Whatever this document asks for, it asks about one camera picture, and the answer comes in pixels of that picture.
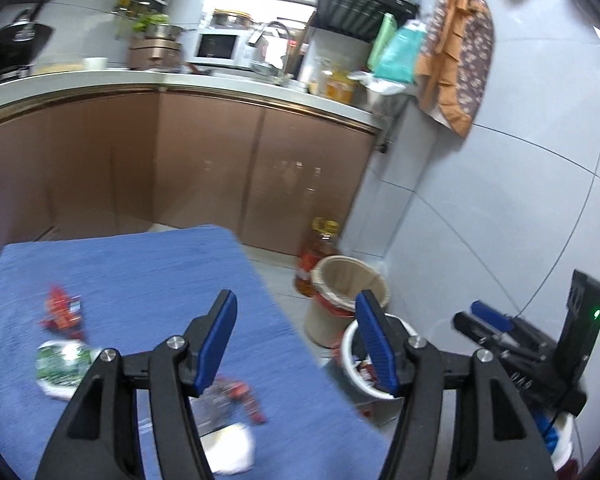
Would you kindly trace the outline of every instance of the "white countertop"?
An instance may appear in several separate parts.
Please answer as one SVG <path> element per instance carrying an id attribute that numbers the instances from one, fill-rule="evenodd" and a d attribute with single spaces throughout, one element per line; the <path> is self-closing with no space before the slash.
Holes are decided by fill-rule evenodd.
<path id="1" fill-rule="evenodd" d="M 0 84 L 0 107 L 47 93 L 90 86 L 129 84 L 156 84 L 179 87 L 213 88 L 255 94 L 290 103 L 304 105 L 330 114 L 380 127 L 370 113 L 336 101 L 311 94 L 281 88 L 247 79 L 231 79 L 207 75 L 169 74 L 134 70 L 84 70 L 35 75 Z"/>

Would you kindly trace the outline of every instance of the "kitchen cabinet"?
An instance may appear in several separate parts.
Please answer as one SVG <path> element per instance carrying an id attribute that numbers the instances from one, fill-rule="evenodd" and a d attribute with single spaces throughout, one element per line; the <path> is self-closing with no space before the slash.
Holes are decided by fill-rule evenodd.
<path id="1" fill-rule="evenodd" d="M 369 134 L 267 109 L 241 241 L 297 254 L 315 216 L 343 225 L 373 144 Z"/>
<path id="2" fill-rule="evenodd" d="M 224 99 L 160 96 L 154 220 L 238 232 L 264 108 Z"/>
<path id="3" fill-rule="evenodd" d="M 52 227 L 42 112 L 0 124 L 0 250 Z"/>
<path id="4" fill-rule="evenodd" d="M 111 143 L 117 232 L 144 232 L 152 225 L 159 95 L 134 93 L 95 101 L 92 128 L 99 139 Z"/>
<path id="5" fill-rule="evenodd" d="M 117 234 L 112 140 L 102 128 L 102 99 L 48 108 L 48 172 L 58 238 Z"/>

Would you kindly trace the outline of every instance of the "silver screw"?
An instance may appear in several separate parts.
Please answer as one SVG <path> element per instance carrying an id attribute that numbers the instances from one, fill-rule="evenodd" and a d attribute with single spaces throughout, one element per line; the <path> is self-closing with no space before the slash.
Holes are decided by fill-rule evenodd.
<path id="1" fill-rule="evenodd" d="M 116 351 L 113 348 L 105 348 L 100 352 L 100 360 L 106 363 L 110 363 L 116 358 Z"/>
<path id="2" fill-rule="evenodd" d="M 480 348 L 475 353 L 475 356 L 478 358 L 478 361 L 483 362 L 483 363 L 488 363 L 490 361 L 493 361 L 493 354 L 491 352 L 489 352 L 488 350 L 485 350 L 484 348 Z"/>
<path id="3" fill-rule="evenodd" d="M 184 346 L 184 338 L 181 335 L 172 335 L 167 339 L 167 346 L 171 350 L 178 350 Z"/>
<path id="4" fill-rule="evenodd" d="M 412 335 L 409 338 L 409 346 L 418 349 L 418 348 L 423 348 L 424 345 L 427 344 L 427 340 L 424 339 L 422 336 L 419 335 Z"/>

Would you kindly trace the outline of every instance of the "blue tablecloth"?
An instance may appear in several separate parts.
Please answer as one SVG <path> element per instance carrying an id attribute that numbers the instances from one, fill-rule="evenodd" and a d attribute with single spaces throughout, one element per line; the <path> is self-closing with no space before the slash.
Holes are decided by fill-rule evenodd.
<path id="1" fill-rule="evenodd" d="M 36 348 L 54 338 L 38 324 L 53 284 L 82 297 L 87 342 L 122 354 L 182 333 L 230 288 L 238 319 L 220 373 L 249 383 L 269 419 L 252 428 L 254 468 L 239 478 L 378 478 L 388 444 L 315 365 L 234 236 L 202 226 L 3 249 L 0 452 L 23 480 L 33 479 L 66 405 L 45 397 L 34 380 Z M 147 409 L 146 396 L 139 397 L 141 418 Z M 248 423 L 241 409 L 235 420 Z M 147 479 L 157 480 L 152 438 L 141 435 L 142 456 Z"/>

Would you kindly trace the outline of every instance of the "white microwave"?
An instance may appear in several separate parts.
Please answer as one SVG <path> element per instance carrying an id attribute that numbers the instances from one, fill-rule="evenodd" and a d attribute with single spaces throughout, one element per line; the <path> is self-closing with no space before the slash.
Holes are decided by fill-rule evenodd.
<path id="1" fill-rule="evenodd" d="M 229 68 L 250 68 L 252 60 L 262 60 L 260 49 L 249 46 L 253 30 L 235 28 L 202 28 L 193 49 L 190 63 L 224 66 Z"/>

